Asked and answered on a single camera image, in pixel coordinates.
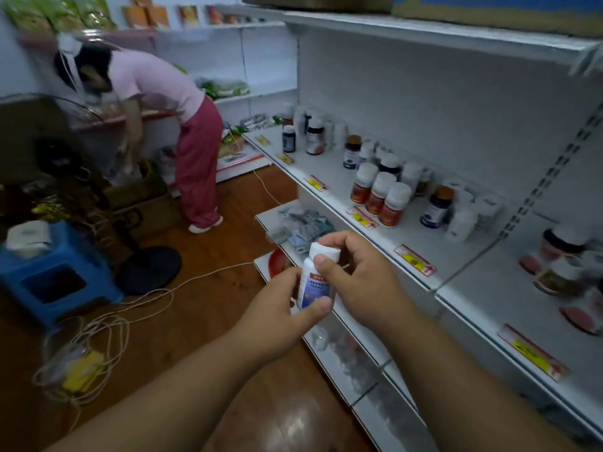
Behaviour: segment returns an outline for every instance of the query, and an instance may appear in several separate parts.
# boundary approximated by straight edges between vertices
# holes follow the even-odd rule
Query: person
[[[425,316],[364,238],[343,231],[320,243],[349,252],[351,275],[325,256],[314,264],[350,314],[385,344],[442,452],[579,450]],[[245,382],[331,310],[323,297],[291,315],[299,275],[289,268],[276,276],[229,332],[46,452],[200,450]]]
[[[113,91],[125,115],[124,172],[132,172],[143,142],[141,106],[173,113],[180,122],[176,144],[176,186],[192,233],[204,233],[222,223],[217,211],[216,169],[222,141],[222,118],[214,102],[193,80],[172,64],[146,52],[82,45],[74,57],[86,89]],[[71,69],[62,52],[54,67],[74,88]]]

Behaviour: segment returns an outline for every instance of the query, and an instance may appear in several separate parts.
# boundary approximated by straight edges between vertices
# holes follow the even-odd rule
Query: price tag
[[[351,207],[346,212],[351,215],[352,219],[356,220],[360,225],[362,225],[366,229],[370,230],[379,226],[377,222],[375,222],[370,216],[368,216],[357,206]]]
[[[265,136],[256,136],[256,141],[266,147],[269,144],[272,144]]]
[[[436,271],[435,266],[404,244],[394,249],[394,252],[401,256],[404,261],[410,263],[413,267],[419,270],[426,277],[431,276]]]
[[[328,187],[319,181],[316,176],[310,176],[310,179],[304,178],[304,180],[318,191],[325,191],[328,189]]]
[[[526,357],[554,381],[559,382],[563,376],[571,374],[571,371],[567,367],[563,366],[554,357],[550,356],[509,324],[505,324],[501,328],[498,336],[507,341],[517,352]]]
[[[287,165],[290,165],[291,163],[295,163],[296,161],[293,160],[292,158],[289,157],[289,155],[287,155],[286,153],[284,153],[283,155],[277,155],[278,159],[281,159],[282,161],[284,161]]]

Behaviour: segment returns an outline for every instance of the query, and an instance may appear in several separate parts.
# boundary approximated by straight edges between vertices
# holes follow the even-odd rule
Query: electrical cord
[[[174,292],[176,290],[178,290],[179,288],[183,287],[184,285],[188,284],[189,282],[197,280],[197,279],[202,279],[207,276],[211,276],[212,274],[219,273],[219,272],[227,270],[227,269],[236,268],[236,267],[245,266],[245,265],[253,265],[253,262],[249,261],[246,263],[239,263],[238,265],[232,265],[232,266],[227,266],[224,268],[216,269],[210,273],[192,277],[189,280],[181,283],[179,286],[177,286],[175,288],[158,288],[156,290],[152,290],[151,292],[148,292],[147,294],[140,296],[139,298],[137,298],[133,301],[127,301],[127,302],[121,303],[121,305],[125,305],[127,307],[119,309],[117,311],[112,311],[112,312],[109,312],[106,314],[102,314],[99,317],[91,320],[87,324],[85,323],[84,318],[81,316],[76,316],[76,317],[71,317],[71,318],[65,319],[63,322],[66,322],[67,320],[78,319],[79,320],[79,331],[71,339],[70,342],[68,342],[67,344],[62,346],[59,350],[57,350],[53,356],[50,356],[49,351],[48,351],[48,346],[51,341],[51,335],[45,336],[43,344],[42,344],[42,357],[43,357],[45,363],[44,363],[44,365],[42,365],[41,368],[39,368],[35,372],[34,376],[31,379],[31,382],[34,384],[34,386],[39,386],[39,387],[44,388],[44,394],[50,400],[57,401],[59,403],[70,404],[70,405],[74,406],[74,408],[76,408],[76,410],[77,410],[76,418],[73,421],[71,427],[69,428],[69,433],[71,433],[71,431],[75,428],[75,426],[77,425],[77,423],[79,421],[79,417],[81,415],[81,406],[83,406],[84,404],[91,403],[95,399],[97,399],[98,396],[102,393],[103,388],[109,382],[109,378],[111,376],[111,373],[113,372],[113,369],[119,363],[122,355],[124,354],[124,352],[128,346],[128,342],[130,339],[130,326],[132,324],[136,324],[138,322],[142,322],[143,320],[150,319],[150,318],[155,317],[155,316],[161,314],[162,312],[166,311],[168,308],[170,308],[170,306],[174,302]],[[158,296],[153,296],[152,298],[146,299],[145,301],[142,301],[142,302],[140,301],[154,293],[159,293],[159,292],[162,292],[162,293]],[[145,304],[157,301],[158,299],[164,297],[165,295],[170,296],[168,303],[165,306],[163,306],[159,311],[156,311],[153,314],[150,314],[148,316],[144,316],[144,317],[141,317],[141,318],[138,318],[135,320],[128,320],[128,319],[125,319],[124,317],[122,317],[121,315],[119,315],[119,313],[123,313],[125,311],[129,311],[134,308],[143,306]],[[104,349],[103,369],[96,376],[95,380],[98,380],[99,377],[101,379],[99,380],[99,382],[97,382],[95,384],[95,386],[93,388],[87,390],[85,393],[82,393],[82,394],[73,394],[73,393],[70,393],[70,392],[64,390],[61,386],[58,386],[56,383],[52,384],[52,383],[45,382],[45,380],[48,380],[48,376],[50,376],[52,374],[56,374],[56,372],[57,372],[57,366],[56,366],[57,362],[53,362],[54,357],[58,356],[60,353],[65,354],[67,352],[67,349],[73,348],[74,346],[78,346],[78,345],[84,347],[88,352],[93,350],[93,347],[91,344],[92,338],[105,330],[108,331],[109,336],[107,338],[107,345]]]

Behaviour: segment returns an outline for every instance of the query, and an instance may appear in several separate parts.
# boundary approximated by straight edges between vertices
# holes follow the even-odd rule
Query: hand
[[[330,258],[314,257],[314,265],[339,293],[348,312],[375,334],[385,331],[399,317],[401,307],[411,303],[391,263],[365,238],[351,231],[330,233],[318,242],[341,248],[342,256],[350,255],[351,275]]]
[[[291,315],[290,300],[301,273],[301,268],[289,268],[272,279],[230,332],[262,365],[284,356],[331,311],[331,299],[322,297]]]

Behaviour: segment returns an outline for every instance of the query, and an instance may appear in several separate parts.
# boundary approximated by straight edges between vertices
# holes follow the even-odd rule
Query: box
[[[128,27],[138,29],[149,28],[145,8],[141,8],[140,6],[122,6],[121,10],[124,13],[125,22],[128,24]]]
[[[339,13],[389,13],[394,0],[243,0],[243,3]]]
[[[395,0],[392,15],[603,37],[603,0]]]
[[[113,213],[122,220],[137,241],[148,238],[182,222],[180,207],[171,195],[166,194]]]
[[[151,162],[142,159],[139,166],[142,179],[103,189],[112,210],[123,209],[168,193],[168,186]]]

